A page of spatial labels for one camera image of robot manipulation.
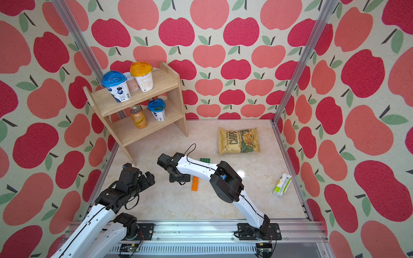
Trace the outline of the orange square lego brick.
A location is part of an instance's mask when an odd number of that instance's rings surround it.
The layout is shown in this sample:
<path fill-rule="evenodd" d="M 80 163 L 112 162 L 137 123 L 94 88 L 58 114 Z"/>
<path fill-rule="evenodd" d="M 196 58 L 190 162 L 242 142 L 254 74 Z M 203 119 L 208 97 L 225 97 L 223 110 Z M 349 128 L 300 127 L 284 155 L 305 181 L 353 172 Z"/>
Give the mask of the orange square lego brick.
<path fill-rule="evenodd" d="M 191 191 L 198 191 L 198 187 L 199 187 L 198 184 L 193 184 L 191 187 Z"/>

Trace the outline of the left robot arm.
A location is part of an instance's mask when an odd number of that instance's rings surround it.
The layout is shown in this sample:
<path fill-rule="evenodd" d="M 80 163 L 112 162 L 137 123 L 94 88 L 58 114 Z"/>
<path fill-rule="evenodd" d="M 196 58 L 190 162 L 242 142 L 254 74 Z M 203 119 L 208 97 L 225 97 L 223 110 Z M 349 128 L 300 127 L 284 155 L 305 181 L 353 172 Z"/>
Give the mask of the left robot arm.
<path fill-rule="evenodd" d="M 99 194 L 85 219 L 52 257 L 103 258 L 124 239 L 138 238 L 142 243 L 144 233 L 136 217 L 119 211 L 154 184 L 152 173 L 124 164 L 119 179 Z"/>

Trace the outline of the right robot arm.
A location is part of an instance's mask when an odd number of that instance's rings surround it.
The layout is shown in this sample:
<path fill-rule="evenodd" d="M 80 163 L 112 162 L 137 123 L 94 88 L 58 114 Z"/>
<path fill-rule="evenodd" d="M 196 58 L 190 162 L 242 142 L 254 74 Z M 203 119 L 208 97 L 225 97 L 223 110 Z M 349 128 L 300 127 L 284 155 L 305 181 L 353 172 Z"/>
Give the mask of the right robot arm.
<path fill-rule="evenodd" d="M 253 204 L 244 190 L 242 178 L 227 162 L 205 163 L 175 153 L 172 157 L 162 154 L 158 157 L 157 164 L 177 179 L 192 175 L 209 181 L 221 200 L 233 203 L 244 215 L 256 238 L 263 239 L 267 236 L 270 219 Z"/>

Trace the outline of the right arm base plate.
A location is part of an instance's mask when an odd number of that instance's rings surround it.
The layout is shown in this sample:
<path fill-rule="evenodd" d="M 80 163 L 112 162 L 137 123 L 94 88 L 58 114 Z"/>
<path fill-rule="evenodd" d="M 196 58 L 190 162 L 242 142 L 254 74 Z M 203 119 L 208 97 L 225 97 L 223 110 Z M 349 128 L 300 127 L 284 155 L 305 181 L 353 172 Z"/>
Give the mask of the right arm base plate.
<path fill-rule="evenodd" d="M 270 223 L 264 229 L 256 229 L 248 223 L 238 223 L 234 236 L 241 241 L 275 241 L 282 240 L 281 230 L 277 223 Z"/>

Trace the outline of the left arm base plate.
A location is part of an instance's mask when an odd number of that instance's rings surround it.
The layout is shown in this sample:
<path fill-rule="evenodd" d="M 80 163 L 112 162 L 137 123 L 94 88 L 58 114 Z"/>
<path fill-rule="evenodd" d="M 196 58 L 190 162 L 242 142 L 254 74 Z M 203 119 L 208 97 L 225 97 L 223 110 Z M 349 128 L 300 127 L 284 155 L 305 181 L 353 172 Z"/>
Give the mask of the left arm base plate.
<path fill-rule="evenodd" d="M 133 223 L 126 227 L 124 240 L 150 241 L 154 233 L 153 223 Z"/>

